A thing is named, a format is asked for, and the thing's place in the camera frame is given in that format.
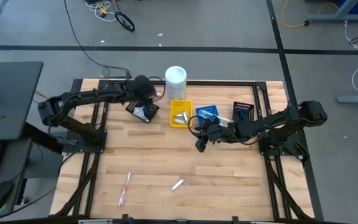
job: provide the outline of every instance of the wooden table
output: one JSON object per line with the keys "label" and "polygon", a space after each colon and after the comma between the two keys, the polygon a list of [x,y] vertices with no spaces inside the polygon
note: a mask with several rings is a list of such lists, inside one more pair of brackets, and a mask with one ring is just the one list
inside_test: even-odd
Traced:
{"label": "wooden table", "polygon": [[[83,80],[81,91],[97,88],[98,82]],[[287,104],[283,83],[266,82],[266,85],[271,112],[283,110]],[[228,118],[233,101],[255,104],[253,91],[247,86],[192,85],[187,86],[186,96],[192,100],[193,108],[217,105],[219,114]],[[121,218],[127,213],[135,219],[231,220],[232,216],[238,216],[240,220],[272,221],[265,162],[258,144],[208,143],[205,152],[199,153],[194,146],[196,138],[187,128],[170,127],[167,97],[156,104],[160,109],[150,124],[125,111],[126,105],[110,105],[108,137],[98,168],[91,217]],[[90,122],[92,111],[93,105],[78,107],[75,118]],[[288,191],[304,212],[313,217],[302,164],[291,156],[281,160]],[[76,154],[62,167],[50,213],[60,210],[76,189],[82,161],[83,154]],[[118,207],[129,171],[133,175],[125,205]],[[181,177],[186,178],[185,184],[172,192],[171,187]],[[277,189],[276,193],[280,216],[284,217]]]}

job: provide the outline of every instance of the yellow tray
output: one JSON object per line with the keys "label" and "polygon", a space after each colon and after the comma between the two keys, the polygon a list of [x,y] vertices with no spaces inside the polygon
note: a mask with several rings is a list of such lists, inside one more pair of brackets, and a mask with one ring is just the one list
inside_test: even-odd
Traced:
{"label": "yellow tray", "polygon": [[187,111],[189,119],[192,117],[192,101],[191,100],[172,100],[171,101],[171,126],[173,128],[186,128],[186,124],[178,124],[174,122],[174,115]]}

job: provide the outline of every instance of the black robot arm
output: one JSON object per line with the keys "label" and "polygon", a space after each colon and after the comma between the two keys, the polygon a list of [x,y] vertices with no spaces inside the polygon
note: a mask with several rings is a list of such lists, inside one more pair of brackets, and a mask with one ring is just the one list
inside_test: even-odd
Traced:
{"label": "black robot arm", "polygon": [[124,104],[138,101],[144,105],[144,115],[152,113],[153,98],[156,96],[154,85],[145,76],[138,76],[120,84],[104,86],[101,90],[66,92],[39,103],[38,110],[42,122],[49,127],[62,126],[80,134],[87,144],[98,144],[102,141],[104,130],[95,129],[90,123],[81,123],[68,116],[76,106],[108,102]]}
{"label": "black robot arm", "polygon": [[269,145],[277,146],[285,142],[287,137],[303,127],[320,126],[327,120],[327,114],[321,104],[316,101],[304,101],[298,106],[287,106],[285,110],[264,117],[257,121],[240,121],[229,123],[227,127],[219,124],[217,118],[204,119],[198,133],[193,133],[198,138],[195,146],[199,152],[203,152],[208,141],[226,143],[246,143],[258,134],[266,132]]}

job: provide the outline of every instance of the gray floor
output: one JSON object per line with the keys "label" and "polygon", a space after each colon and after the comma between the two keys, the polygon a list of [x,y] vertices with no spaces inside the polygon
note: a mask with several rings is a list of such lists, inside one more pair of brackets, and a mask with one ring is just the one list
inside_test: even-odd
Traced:
{"label": "gray floor", "polygon": [[[134,33],[116,22],[96,19],[81,1],[67,2],[83,45],[276,48],[266,2],[261,0],[123,0],[122,10],[136,24]],[[344,38],[341,22],[316,22],[299,29],[284,27],[280,23],[284,3],[273,1],[284,48],[352,49]],[[317,14],[321,3],[290,0],[287,23],[297,24],[307,14]],[[349,24],[348,34],[358,35],[357,23]],[[62,1],[9,0],[0,16],[0,45],[77,44]],[[278,54],[93,51],[89,55],[100,63],[129,68],[132,74],[163,76],[167,67],[180,65],[191,79],[284,80]],[[324,126],[305,130],[324,217],[327,221],[358,223],[358,106],[334,101],[338,95],[358,95],[351,85],[358,56],[287,55],[287,59],[298,101],[318,100],[329,116]],[[74,78],[101,74],[101,68],[80,51],[0,50],[0,62],[30,60],[44,62],[37,89],[49,96],[68,91]],[[121,73],[111,71],[111,75]],[[35,105],[28,122],[45,130]],[[39,156],[37,150],[32,153],[33,157]],[[46,161],[53,160],[54,155],[46,157]],[[45,177],[30,180],[25,195],[37,198],[55,186],[57,177],[53,172]],[[46,216],[52,197],[7,220]]]}

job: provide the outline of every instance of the white container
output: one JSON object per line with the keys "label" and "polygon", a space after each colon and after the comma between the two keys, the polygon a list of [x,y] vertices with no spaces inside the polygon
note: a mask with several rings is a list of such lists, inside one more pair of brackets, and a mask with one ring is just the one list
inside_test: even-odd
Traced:
{"label": "white container", "polygon": [[180,66],[172,66],[165,72],[166,91],[169,100],[186,98],[187,72]]}

